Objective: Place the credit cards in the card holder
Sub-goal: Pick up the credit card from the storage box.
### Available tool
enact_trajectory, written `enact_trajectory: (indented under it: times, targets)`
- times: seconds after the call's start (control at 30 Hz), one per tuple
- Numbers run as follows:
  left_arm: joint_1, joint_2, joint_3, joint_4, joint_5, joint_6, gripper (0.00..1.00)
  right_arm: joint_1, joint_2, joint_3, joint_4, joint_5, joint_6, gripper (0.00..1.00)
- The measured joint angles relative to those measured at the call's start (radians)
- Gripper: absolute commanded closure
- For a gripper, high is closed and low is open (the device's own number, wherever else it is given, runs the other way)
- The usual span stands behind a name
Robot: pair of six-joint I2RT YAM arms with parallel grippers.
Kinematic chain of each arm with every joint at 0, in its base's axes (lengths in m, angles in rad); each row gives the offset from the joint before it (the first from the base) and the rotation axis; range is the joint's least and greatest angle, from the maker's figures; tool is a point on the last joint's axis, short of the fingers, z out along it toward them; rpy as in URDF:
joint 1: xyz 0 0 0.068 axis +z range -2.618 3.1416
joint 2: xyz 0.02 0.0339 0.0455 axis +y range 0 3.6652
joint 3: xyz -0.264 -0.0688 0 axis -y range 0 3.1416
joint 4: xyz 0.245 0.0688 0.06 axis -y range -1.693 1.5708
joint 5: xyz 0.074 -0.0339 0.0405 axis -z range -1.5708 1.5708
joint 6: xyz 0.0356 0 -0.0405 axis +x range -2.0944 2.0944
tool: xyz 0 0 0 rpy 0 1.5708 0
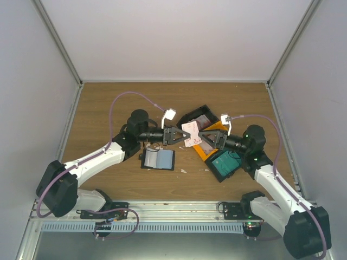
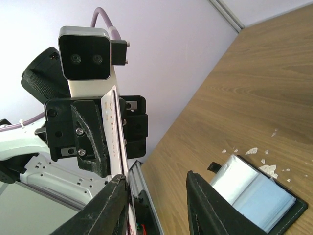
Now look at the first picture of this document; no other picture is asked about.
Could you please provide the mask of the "red white cards stack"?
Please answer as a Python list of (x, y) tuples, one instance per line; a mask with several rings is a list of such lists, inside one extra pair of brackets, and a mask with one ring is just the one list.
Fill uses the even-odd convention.
[(206, 127), (209, 127), (211, 125), (211, 121), (205, 114), (195, 118), (194, 121), (196, 121), (198, 129), (205, 129)]

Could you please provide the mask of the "white red VIP card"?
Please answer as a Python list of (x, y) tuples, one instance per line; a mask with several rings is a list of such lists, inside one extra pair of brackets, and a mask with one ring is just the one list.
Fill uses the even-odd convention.
[(202, 139), (198, 136), (199, 129), (196, 121), (182, 124), (182, 130), (190, 134), (190, 137), (184, 141), (186, 147), (193, 147), (202, 142)]

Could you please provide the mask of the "black leather card holder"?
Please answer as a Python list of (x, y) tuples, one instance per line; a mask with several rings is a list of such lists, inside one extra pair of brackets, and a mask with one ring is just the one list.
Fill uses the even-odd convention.
[(168, 149), (145, 148), (139, 156), (141, 161), (140, 168), (148, 170), (166, 170), (175, 169), (175, 151)]

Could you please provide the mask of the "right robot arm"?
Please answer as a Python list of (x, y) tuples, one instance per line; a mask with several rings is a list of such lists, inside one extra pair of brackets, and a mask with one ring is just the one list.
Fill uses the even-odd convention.
[(261, 126), (250, 125), (242, 136), (219, 129), (198, 135), (213, 148), (239, 153), (243, 170), (273, 198), (270, 201), (258, 192), (247, 194), (240, 206), (245, 219), (262, 218), (282, 236), (287, 251), (296, 259), (326, 257), (332, 246), (329, 214), (301, 197), (280, 175), (264, 151), (266, 138)]

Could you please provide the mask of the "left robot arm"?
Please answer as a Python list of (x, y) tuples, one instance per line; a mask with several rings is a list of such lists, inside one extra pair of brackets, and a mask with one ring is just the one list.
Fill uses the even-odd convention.
[(109, 217), (112, 212), (109, 197), (101, 190), (82, 190), (80, 186), (110, 166), (134, 156), (143, 142), (173, 145), (188, 138), (190, 133), (174, 126), (159, 126), (150, 120), (147, 111), (134, 110), (120, 132), (112, 135), (102, 148), (64, 164), (54, 160), (47, 166), (36, 189), (37, 216), (48, 216), (40, 212), (45, 205), (49, 214), (57, 218), (74, 210), (94, 213), (100, 219)]

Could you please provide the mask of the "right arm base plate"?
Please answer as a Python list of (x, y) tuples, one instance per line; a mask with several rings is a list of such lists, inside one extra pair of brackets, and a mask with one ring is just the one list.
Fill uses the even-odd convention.
[(252, 219), (252, 214), (242, 202), (223, 202), (222, 212), (225, 220)]

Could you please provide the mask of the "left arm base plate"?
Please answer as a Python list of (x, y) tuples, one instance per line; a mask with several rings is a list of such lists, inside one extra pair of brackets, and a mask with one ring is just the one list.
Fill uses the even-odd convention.
[(114, 209), (118, 209), (117, 211), (112, 211), (108, 213), (96, 214), (90, 213), (87, 210), (76, 210), (76, 213), (80, 216), (81, 219), (116, 219), (123, 220), (127, 218), (127, 209), (129, 203), (128, 202), (107, 202), (99, 212), (110, 211)]

